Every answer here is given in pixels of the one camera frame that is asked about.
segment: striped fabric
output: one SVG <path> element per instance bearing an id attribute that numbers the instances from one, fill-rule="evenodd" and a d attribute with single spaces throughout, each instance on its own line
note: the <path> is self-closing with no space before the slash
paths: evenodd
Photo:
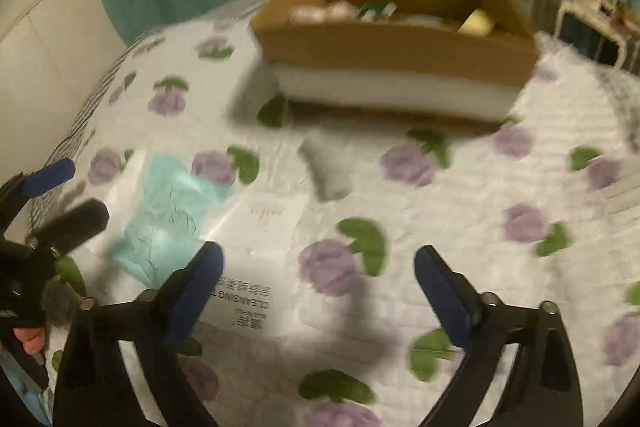
<path id="1" fill-rule="evenodd" d="M 266 0 L 233 0 L 230 1 L 218 8 L 212 10 L 206 15 L 203 15 L 203 19 L 211 19 L 211 20 L 242 20 L 246 17 L 251 16 L 256 10 L 262 6 L 262 4 Z M 157 32 L 161 29 L 162 26 L 158 26 L 153 28 L 142 35 L 140 35 L 131 45 L 127 48 L 127 50 L 116 60 L 113 66 L 105 73 L 105 75 L 100 79 L 94 91 L 89 95 L 84 104 L 82 105 L 82 109 L 76 116 L 69 133 L 66 135 L 65 139 L 60 142 L 58 147 L 53 151 L 49 160 L 45 164 L 45 166 L 55 163 L 63 158 L 71 158 L 76 159 L 76 155 L 78 155 L 81 150 L 82 138 L 84 137 L 84 131 L 86 130 L 89 119 L 93 115 L 95 109 L 98 107 L 98 104 L 102 101 L 102 98 L 109 90 L 113 79 L 118 73 L 121 64 L 133 51 L 133 49 L 140 44 L 146 37 L 151 35 L 152 33 Z M 54 188 L 50 190 L 43 196 L 39 198 L 34 198 L 30 201 L 30 209 L 29 209 L 29 227 L 30 230 L 36 230 L 38 227 L 42 226 L 45 220 L 47 213 L 51 206 L 56 202 L 56 200 L 60 197 L 60 193 L 62 192 L 62 187 Z"/>
<path id="2" fill-rule="evenodd" d="M 628 71 L 598 66 L 598 77 L 609 94 L 609 101 L 621 124 L 626 142 L 634 153 L 640 152 L 640 88 L 638 77 Z"/>
<path id="3" fill-rule="evenodd" d="M 105 75 L 100 79 L 97 86 L 93 92 L 87 97 L 82 104 L 82 108 L 80 112 L 76 116 L 71 129 L 66 135 L 65 139 L 60 142 L 58 147 L 53 151 L 49 160 L 45 163 L 45 166 L 51 165 L 59 160 L 64 158 L 73 159 L 76 156 L 76 153 L 80 149 L 80 144 L 82 143 L 82 137 L 84 136 L 84 130 L 94 113 L 95 109 L 98 107 L 98 104 L 104 97 L 105 93 L 111 86 L 113 82 L 113 77 L 118 73 L 120 69 L 120 65 L 123 63 L 124 59 L 129 56 L 129 53 L 135 48 L 140 42 L 146 38 L 149 33 L 156 31 L 158 28 L 153 29 L 152 31 L 146 32 L 140 35 L 127 49 L 126 51 L 120 55 L 120 58 L 116 60 L 113 66 L 105 73 Z M 58 199 L 60 192 L 62 191 L 62 186 L 54 188 L 50 190 L 43 196 L 39 198 L 34 198 L 29 202 L 30 211 L 29 211 L 29 227 L 31 231 L 40 227 L 44 222 L 44 217 L 47 214 L 47 211 L 51 207 L 51 205 Z"/>

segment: cardboard box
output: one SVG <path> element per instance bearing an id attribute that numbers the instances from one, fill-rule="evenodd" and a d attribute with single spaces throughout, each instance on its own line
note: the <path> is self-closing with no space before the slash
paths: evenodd
<path id="1" fill-rule="evenodd" d="M 460 24 L 481 8 L 496 21 L 485 37 L 397 23 L 290 22 L 292 8 L 336 1 L 269 0 L 252 21 L 280 89 L 293 100 L 499 121 L 540 58 L 532 32 L 508 0 L 384 0 L 403 15 Z"/>

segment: bedspread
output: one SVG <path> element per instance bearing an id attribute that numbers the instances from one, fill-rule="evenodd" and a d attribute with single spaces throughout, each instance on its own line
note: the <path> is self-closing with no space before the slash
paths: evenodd
<path id="1" fill-rule="evenodd" d="M 421 245 L 434 245 L 480 292 L 527 307 L 558 303 L 585 425 L 595 426 L 640 362 L 637 79 L 598 70 L 548 37 L 540 45 L 534 76 L 492 136 L 316 123 L 353 184 L 343 200 L 322 203 L 297 154 L 310 128 L 280 126 L 283 105 L 272 99 L 247 20 L 218 15 L 164 28 L 137 42 L 102 86 L 62 199 L 74 190 L 82 192 L 75 203 L 108 198 L 135 151 L 169 153 L 238 189 L 309 194 L 287 250 L 286 331 L 252 339 L 201 321 L 202 354 L 181 359 L 223 427 L 418 425 L 462 356 L 415 282 Z M 236 175 L 230 147 L 259 159 L 256 176 Z M 124 273 L 106 287 L 95 274 L 107 261 L 90 248 L 72 257 L 102 302 L 143 288 Z M 53 328 L 49 359 L 65 336 Z M 134 366 L 127 362 L 132 375 Z M 498 371 L 476 423 L 490 417 L 506 374 Z M 161 423 L 148 389 L 140 400 Z"/>

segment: white chair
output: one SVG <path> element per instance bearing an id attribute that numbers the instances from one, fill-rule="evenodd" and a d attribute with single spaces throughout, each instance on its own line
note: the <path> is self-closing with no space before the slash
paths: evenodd
<path id="1" fill-rule="evenodd" d="M 0 182 L 43 164 L 124 49 L 100 0 L 0 0 Z"/>

